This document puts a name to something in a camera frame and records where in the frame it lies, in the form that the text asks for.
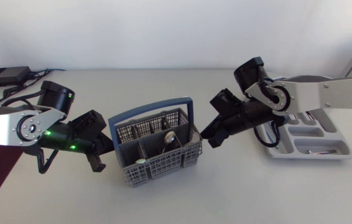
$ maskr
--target power adapter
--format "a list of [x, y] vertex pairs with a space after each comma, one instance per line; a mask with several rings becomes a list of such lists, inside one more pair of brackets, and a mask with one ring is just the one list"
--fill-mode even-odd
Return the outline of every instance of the power adapter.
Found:
[[28, 80], [31, 69], [28, 66], [0, 68], [0, 86], [23, 85]]

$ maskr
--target white table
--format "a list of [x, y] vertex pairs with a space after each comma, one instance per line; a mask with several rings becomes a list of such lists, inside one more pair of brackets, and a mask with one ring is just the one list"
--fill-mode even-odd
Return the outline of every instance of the white table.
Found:
[[[46, 79], [75, 91], [70, 119], [92, 109], [107, 119], [187, 95], [203, 130], [221, 89], [242, 98], [232, 70], [69, 71]], [[352, 148], [352, 110], [330, 114]], [[36, 158], [23, 154], [0, 189], [0, 223], [352, 223], [352, 160], [272, 159], [252, 130], [216, 149], [204, 141], [197, 165], [134, 189], [114, 152], [101, 160], [107, 168], [93, 173], [85, 155], [59, 152], [41, 175]]]

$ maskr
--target cable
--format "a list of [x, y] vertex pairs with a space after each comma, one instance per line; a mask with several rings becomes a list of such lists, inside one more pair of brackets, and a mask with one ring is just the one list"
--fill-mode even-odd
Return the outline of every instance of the cable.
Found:
[[33, 74], [31, 77], [33, 77], [33, 79], [35, 79], [35, 81], [33, 81], [32, 83], [28, 84], [28, 85], [24, 85], [22, 88], [20, 88], [19, 90], [12, 92], [12, 93], [6, 93], [4, 94], [4, 97], [0, 99], [0, 102], [2, 102], [3, 100], [21, 92], [22, 90], [25, 90], [26, 88], [34, 85], [35, 83], [37, 83], [40, 79], [42, 79], [43, 77], [47, 76], [50, 72], [54, 71], [54, 70], [63, 70], [63, 69], [59, 69], [59, 68], [51, 68], [51, 69], [45, 69], [45, 70], [41, 70], [38, 72], [31, 72], [30, 74]]
[[42, 149], [39, 149], [39, 153], [37, 154], [39, 173], [41, 174], [46, 173], [46, 171], [49, 169], [50, 165], [52, 164], [54, 158], [56, 157], [57, 153], [58, 153], [58, 150], [55, 149], [45, 163], [44, 151]]
[[255, 136], [256, 136], [257, 140], [259, 140], [259, 142], [261, 142], [266, 147], [276, 147], [280, 143], [280, 140], [281, 140], [280, 132], [278, 130], [278, 127], [276, 127], [276, 123], [274, 121], [271, 123], [271, 129], [273, 130], [274, 135], [276, 136], [276, 141], [273, 143], [268, 143], [268, 142], [263, 141], [263, 139], [259, 135], [259, 132], [257, 131], [257, 128], [253, 127], [253, 131], [255, 132]]
[[14, 102], [20, 101], [20, 100], [24, 101], [24, 100], [29, 99], [29, 98], [40, 96], [40, 95], [42, 95], [44, 93], [45, 93], [45, 90], [40, 90], [40, 91], [38, 91], [36, 93], [33, 93], [33, 94], [12, 98], [10, 100], [5, 101], [1, 106], [7, 106], [7, 105], [10, 105], [11, 103], [14, 103]]

